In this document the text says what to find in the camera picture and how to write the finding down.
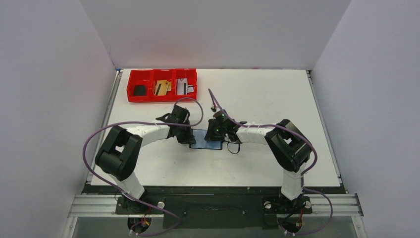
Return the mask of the navy blue card holder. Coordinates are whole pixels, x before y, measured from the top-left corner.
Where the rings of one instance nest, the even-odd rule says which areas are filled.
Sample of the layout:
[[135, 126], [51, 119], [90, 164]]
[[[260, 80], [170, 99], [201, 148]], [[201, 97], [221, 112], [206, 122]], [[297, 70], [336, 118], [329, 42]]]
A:
[[195, 144], [190, 144], [190, 149], [206, 149], [206, 150], [222, 150], [222, 142], [220, 141], [206, 141], [205, 135], [207, 130], [193, 129], [192, 133], [195, 138]]

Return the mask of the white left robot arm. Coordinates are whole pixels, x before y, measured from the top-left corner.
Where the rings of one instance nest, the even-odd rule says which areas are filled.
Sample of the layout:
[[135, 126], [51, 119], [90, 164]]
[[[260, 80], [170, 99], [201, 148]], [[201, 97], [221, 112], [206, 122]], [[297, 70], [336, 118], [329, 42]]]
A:
[[135, 213], [144, 212], [148, 206], [146, 189], [134, 172], [140, 149], [172, 137], [180, 144], [196, 143], [189, 116], [186, 108], [174, 106], [172, 112], [150, 124], [130, 128], [116, 125], [109, 130], [95, 157], [95, 164], [122, 189], [123, 195], [129, 199], [129, 208]]

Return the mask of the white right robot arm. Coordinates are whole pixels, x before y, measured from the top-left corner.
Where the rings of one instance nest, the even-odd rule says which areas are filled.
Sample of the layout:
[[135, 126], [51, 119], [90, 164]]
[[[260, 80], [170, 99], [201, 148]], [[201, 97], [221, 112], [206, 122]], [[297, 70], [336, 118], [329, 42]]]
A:
[[237, 122], [219, 111], [208, 121], [206, 141], [233, 142], [238, 145], [256, 143], [267, 145], [283, 169], [280, 207], [291, 212], [299, 206], [303, 196], [303, 172], [310, 158], [311, 148], [306, 138], [288, 119], [275, 125]]

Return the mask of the silver cards in bin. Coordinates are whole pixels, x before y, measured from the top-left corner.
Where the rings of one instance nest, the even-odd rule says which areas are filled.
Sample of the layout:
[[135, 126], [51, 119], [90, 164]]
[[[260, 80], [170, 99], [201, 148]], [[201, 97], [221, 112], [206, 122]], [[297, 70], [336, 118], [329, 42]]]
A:
[[187, 95], [194, 93], [194, 85], [188, 83], [187, 78], [177, 78], [176, 79], [176, 94], [177, 95]]

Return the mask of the gold cards in bin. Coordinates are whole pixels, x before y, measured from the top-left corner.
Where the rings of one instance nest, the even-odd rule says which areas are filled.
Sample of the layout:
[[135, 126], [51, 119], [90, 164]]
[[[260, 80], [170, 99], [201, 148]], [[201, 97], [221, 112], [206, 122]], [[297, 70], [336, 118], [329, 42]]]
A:
[[165, 96], [171, 91], [172, 83], [169, 80], [157, 80], [154, 89], [155, 96]]

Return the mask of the black card in bin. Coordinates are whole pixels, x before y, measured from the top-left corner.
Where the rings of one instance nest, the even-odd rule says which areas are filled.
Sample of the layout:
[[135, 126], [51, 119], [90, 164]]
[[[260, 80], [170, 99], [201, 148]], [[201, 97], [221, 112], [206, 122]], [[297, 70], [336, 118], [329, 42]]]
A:
[[134, 97], [145, 97], [147, 96], [147, 87], [146, 85], [135, 85], [133, 90]]

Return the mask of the red three-compartment bin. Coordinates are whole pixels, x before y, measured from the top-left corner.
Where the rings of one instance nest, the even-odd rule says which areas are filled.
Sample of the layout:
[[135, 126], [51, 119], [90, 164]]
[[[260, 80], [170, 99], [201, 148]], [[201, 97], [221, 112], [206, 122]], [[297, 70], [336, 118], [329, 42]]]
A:
[[130, 103], [176, 102], [197, 99], [195, 68], [136, 69], [130, 72], [126, 88]]

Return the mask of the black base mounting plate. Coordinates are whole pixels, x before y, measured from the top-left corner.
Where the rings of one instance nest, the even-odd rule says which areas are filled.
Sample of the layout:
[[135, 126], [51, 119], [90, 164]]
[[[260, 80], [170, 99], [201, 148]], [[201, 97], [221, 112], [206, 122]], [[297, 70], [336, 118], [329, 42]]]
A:
[[87, 185], [82, 195], [113, 195], [121, 206], [117, 212], [143, 214], [128, 217], [131, 224], [143, 221], [148, 225], [152, 219], [161, 218], [165, 229], [274, 229], [280, 221], [311, 217], [309, 194], [326, 198], [328, 216], [333, 215], [333, 207], [327, 195], [345, 194], [341, 187], [312, 187], [299, 202], [290, 202], [280, 195], [279, 187], [147, 186], [146, 190], [144, 203], [125, 198], [109, 186]]

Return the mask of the aluminium frame rail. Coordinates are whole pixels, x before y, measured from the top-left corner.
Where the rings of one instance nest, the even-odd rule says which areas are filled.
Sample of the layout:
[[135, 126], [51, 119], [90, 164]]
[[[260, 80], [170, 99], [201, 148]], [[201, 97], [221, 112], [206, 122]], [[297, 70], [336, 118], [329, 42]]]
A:
[[[328, 216], [330, 206], [326, 198], [319, 194], [309, 194], [312, 204], [311, 216]], [[356, 194], [328, 194], [333, 207], [333, 216], [362, 217], [363, 211]], [[142, 213], [120, 213], [116, 209], [121, 206], [113, 195], [77, 195], [73, 199], [69, 217], [135, 217]]]

